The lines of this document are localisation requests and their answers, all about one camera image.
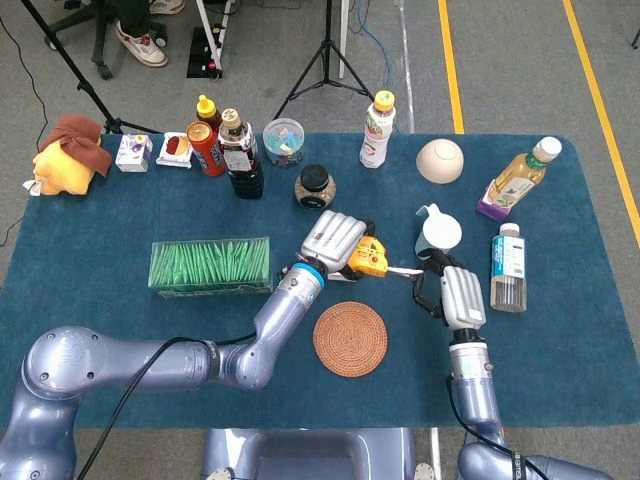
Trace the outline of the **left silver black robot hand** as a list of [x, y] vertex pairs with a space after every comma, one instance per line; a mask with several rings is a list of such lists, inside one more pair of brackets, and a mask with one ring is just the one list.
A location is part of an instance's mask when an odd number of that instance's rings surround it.
[[296, 253], [296, 262], [315, 269], [325, 281], [355, 282], [363, 274], [348, 261], [365, 236], [375, 234], [373, 220], [361, 220], [332, 210], [324, 211]]

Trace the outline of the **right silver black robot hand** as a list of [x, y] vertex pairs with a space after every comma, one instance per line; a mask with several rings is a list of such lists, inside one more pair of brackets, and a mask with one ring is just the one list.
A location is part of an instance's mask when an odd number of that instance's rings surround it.
[[[433, 318], [440, 319], [450, 331], [479, 330], [486, 323], [486, 314], [478, 276], [440, 249], [428, 248], [425, 253], [422, 273], [413, 281], [414, 302]], [[426, 273], [439, 278], [438, 302], [423, 295]]]

